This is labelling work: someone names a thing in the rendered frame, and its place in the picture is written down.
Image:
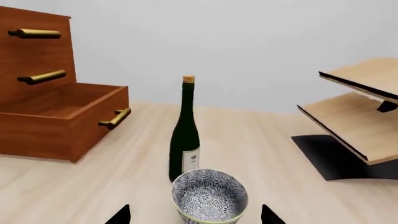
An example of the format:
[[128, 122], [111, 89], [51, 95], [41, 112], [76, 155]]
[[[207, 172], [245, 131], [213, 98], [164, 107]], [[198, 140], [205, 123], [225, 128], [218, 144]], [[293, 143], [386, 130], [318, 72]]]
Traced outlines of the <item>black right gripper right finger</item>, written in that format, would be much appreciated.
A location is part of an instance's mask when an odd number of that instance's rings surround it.
[[262, 205], [261, 222], [262, 224], [285, 224], [267, 205]]

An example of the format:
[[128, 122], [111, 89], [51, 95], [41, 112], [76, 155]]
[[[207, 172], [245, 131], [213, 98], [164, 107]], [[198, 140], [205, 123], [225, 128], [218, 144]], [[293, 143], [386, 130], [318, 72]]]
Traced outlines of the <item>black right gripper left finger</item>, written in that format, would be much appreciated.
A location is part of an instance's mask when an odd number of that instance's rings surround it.
[[131, 211], [129, 204], [123, 206], [105, 224], [130, 224]]

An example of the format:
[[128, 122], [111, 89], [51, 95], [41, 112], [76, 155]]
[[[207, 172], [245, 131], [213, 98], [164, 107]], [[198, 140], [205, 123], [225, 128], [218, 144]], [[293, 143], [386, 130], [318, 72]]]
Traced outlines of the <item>dark green wine bottle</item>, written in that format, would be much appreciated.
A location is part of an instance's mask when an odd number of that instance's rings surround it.
[[199, 168], [200, 138], [193, 115], [195, 77], [183, 76], [182, 102], [177, 124], [170, 140], [169, 180]]

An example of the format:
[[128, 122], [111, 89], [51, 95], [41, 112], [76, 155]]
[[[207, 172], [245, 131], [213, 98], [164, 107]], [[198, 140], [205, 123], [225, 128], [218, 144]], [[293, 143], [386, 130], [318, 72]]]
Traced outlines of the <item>open wooden cabinet drawer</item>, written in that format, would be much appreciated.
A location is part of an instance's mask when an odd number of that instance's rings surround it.
[[0, 105], [0, 154], [77, 162], [110, 130], [98, 126], [129, 108], [127, 86], [67, 83]]

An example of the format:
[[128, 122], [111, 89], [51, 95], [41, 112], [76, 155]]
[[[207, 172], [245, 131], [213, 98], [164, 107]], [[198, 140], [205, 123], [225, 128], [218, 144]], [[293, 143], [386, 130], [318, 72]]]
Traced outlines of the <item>brown wooden cabinet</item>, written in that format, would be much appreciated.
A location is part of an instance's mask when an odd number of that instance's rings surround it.
[[[16, 29], [55, 30], [60, 39], [20, 39], [8, 32]], [[66, 76], [27, 85], [18, 77], [33, 77], [64, 70]], [[75, 83], [70, 17], [0, 6], [0, 105]]]

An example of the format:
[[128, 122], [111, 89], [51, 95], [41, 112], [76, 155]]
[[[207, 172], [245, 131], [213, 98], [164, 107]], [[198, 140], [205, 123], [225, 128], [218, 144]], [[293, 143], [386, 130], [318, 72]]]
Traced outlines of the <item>patterned blue white cup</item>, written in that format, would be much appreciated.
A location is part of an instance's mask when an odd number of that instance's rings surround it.
[[248, 193], [233, 176], [214, 169], [193, 169], [171, 186], [172, 201], [184, 224], [237, 224]]

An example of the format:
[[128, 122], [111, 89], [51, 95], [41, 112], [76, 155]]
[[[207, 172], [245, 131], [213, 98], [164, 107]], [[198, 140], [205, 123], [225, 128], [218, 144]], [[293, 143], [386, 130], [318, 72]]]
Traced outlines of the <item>two-tier wooden shelf rack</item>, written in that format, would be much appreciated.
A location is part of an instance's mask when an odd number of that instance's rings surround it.
[[319, 76], [352, 91], [299, 106], [325, 134], [293, 142], [325, 180], [398, 180], [398, 58], [375, 57]]

